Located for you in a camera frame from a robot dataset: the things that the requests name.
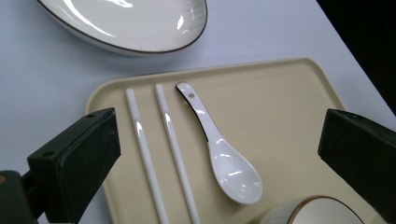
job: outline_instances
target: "food tray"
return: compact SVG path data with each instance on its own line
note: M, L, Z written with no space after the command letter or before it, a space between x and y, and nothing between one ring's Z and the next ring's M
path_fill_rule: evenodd
M223 136L257 169L258 203L243 205L219 187L201 126L179 95L178 82L198 92ZM169 112L202 223L258 223L290 200L325 194L350 206L365 223L377 212L318 156L328 108L342 103L309 59L240 64L112 80L96 89L86 113L115 107L121 157L104 182L113 223L159 223L125 96L134 88L170 223L191 223L154 85L163 84Z

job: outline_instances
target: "chopstick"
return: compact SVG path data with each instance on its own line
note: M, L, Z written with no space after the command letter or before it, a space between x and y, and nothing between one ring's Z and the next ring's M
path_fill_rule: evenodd
M140 147L140 151L145 164L146 174L148 176L149 186L151 193L154 197L154 203L157 208L158 217L162 224L168 224L168 216L166 215L165 205L163 203L163 196L161 195L161 189L158 184L157 176L155 175L154 165L152 163L151 155L149 153L149 145L146 140L145 133L143 131L143 125L140 118L139 110L137 107L136 98L134 96L133 89L127 89L126 95L128 99L128 106L131 113L131 119L134 124L134 133Z
M177 143L175 129L169 114L169 109L168 109L168 104L166 103L165 94L163 92L163 85L161 84L155 85L155 92L157 95L158 104L161 109L161 114L163 115L163 124L165 126L169 143L172 148L174 160L176 162L176 167L178 171L178 176L180 178L181 186L184 192L184 197L186 198L187 206L190 211L191 220L192 223L199 224L200 219L195 206L194 198L192 196L191 186L189 183L189 179L187 178L186 169L183 163L183 158L181 157L180 149Z

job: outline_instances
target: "soup spoon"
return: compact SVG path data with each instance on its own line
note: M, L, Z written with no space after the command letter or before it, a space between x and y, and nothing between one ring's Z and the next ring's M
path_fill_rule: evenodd
M257 171L221 135L195 89L187 82L178 83L176 88L201 123L212 169L224 193L238 203L256 203L262 197L262 180Z

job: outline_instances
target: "white table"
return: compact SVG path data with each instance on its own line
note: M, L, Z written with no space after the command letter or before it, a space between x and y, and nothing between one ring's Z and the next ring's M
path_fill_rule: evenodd
M308 57L346 109L396 130L396 118L315 0L208 1L193 45L158 57L99 49L67 32L35 0L0 6L0 170L28 171L26 158L84 114L114 78ZM40 223L48 222L45 216ZM100 189L80 223L110 223Z

